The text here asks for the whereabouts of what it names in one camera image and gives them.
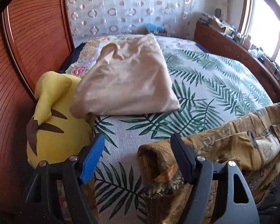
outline stuffed animal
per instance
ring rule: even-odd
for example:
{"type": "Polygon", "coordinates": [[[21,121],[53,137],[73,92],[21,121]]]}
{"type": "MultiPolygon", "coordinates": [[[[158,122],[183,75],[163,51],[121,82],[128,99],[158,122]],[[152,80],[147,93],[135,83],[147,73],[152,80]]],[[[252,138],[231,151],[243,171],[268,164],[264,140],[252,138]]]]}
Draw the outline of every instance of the stuffed animal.
{"type": "Polygon", "coordinates": [[[44,73],[35,88],[35,113],[27,125],[28,162],[36,167],[42,160],[57,163],[78,154],[90,143],[92,129],[84,119],[69,112],[80,78],[44,73]]]}

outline floral quilt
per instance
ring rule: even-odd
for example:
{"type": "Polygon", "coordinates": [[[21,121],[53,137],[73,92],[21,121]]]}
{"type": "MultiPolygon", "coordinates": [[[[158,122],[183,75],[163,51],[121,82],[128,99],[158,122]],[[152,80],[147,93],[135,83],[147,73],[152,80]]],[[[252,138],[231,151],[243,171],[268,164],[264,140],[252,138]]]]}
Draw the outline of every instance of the floral quilt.
{"type": "MultiPolygon", "coordinates": [[[[104,45],[137,36],[89,40],[85,48],[88,52],[81,52],[83,56],[67,72],[83,76],[104,45]]],[[[157,41],[181,109],[96,117],[95,132],[106,140],[94,173],[100,223],[146,223],[145,188],[136,157],[140,145],[167,139],[173,133],[188,136],[212,129],[272,104],[257,79],[240,62],[204,53],[192,41],[168,37],[157,37],[157,41]]]]}

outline beige cloth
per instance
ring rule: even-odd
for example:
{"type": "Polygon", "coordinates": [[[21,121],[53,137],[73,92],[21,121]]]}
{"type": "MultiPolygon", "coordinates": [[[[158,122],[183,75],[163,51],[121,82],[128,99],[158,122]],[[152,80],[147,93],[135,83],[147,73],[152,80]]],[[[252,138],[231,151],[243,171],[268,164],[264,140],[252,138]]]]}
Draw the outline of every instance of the beige cloth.
{"type": "Polygon", "coordinates": [[[153,34],[106,45],[84,76],[70,108],[89,115],[162,113],[180,108],[161,48],[153,34]]]}
{"type": "MultiPolygon", "coordinates": [[[[259,206],[280,172],[280,103],[182,140],[211,162],[236,161],[259,206]]],[[[140,146],[137,156],[147,187],[147,224],[176,224],[192,185],[184,182],[169,139],[140,146]]],[[[213,181],[203,223],[211,221],[216,192],[213,181]]]]}

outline plush toy ear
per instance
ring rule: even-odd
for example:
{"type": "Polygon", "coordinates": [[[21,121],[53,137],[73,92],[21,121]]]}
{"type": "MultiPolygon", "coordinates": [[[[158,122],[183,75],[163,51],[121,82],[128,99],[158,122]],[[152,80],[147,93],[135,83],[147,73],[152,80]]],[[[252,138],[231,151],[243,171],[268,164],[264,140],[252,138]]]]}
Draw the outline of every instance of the plush toy ear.
{"type": "Polygon", "coordinates": [[[72,86],[72,80],[63,74],[48,71],[38,80],[35,87],[35,98],[39,99],[33,115],[38,125],[51,116],[51,106],[72,86]]]}

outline bolt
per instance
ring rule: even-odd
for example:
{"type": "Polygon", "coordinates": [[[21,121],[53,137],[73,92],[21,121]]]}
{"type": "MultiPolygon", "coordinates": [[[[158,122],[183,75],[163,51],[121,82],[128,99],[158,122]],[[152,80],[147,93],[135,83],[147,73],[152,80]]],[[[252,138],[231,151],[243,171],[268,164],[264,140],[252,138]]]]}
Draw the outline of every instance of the bolt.
{"type": "Polygon", "coordinates": [[[205,161],[205,157],[199,155],[199,156],[197,156],[197,160],[198,160],[198,161],[205,161]]]}
{"type": "Polygon", "coordinates": [[[45,165],[46,165],[46,161],[40,161],[40,162],[39,162],[39,166],[40,166],[40,167],[44,167],[45,165]]]}
{"type": "Polygon", "coordinates": [[[78,159],[78,156],[76,156],[76,155],[71,155],[70,157],[69,157],[69,160],[70,161],[76,161],[78,159]]]}
{"type": "Polygon", "coordinates": [[[234,161],[229,161],[228,165],[231,167],[235,167],[237,164],[234,161]]]}

